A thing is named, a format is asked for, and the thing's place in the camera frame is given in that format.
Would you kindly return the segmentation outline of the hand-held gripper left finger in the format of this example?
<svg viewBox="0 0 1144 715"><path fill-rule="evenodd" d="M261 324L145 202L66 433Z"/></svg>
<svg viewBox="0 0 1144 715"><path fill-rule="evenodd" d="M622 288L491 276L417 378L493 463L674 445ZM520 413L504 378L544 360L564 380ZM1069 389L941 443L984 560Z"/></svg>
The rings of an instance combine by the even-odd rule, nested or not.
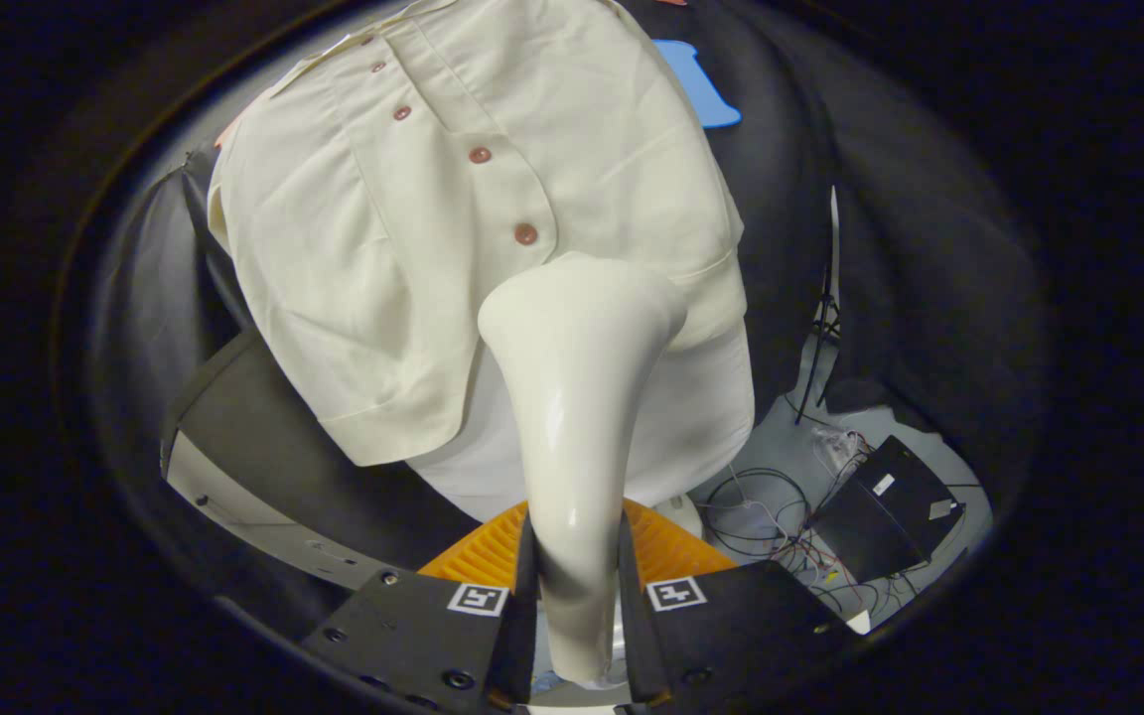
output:
<svg viewBox="0 0 1144 715"><path fill-rule="evenodd" d="M511 714L531 696L537 540L526 503L419 571L386 567L304 639L378 696L432 714Z"/></svg>

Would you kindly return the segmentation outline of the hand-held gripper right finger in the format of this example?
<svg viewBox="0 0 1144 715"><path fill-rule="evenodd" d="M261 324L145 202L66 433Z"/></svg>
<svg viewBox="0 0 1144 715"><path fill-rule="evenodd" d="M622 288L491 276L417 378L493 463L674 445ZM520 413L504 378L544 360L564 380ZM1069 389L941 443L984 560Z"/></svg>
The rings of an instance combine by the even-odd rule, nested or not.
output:
<svg viewBox="0 0 1144 715"><path fill-rule="evenodd" d="M736 565L631 501L618 565L631 709L777 709L867 646L781 564Z"/></svg>

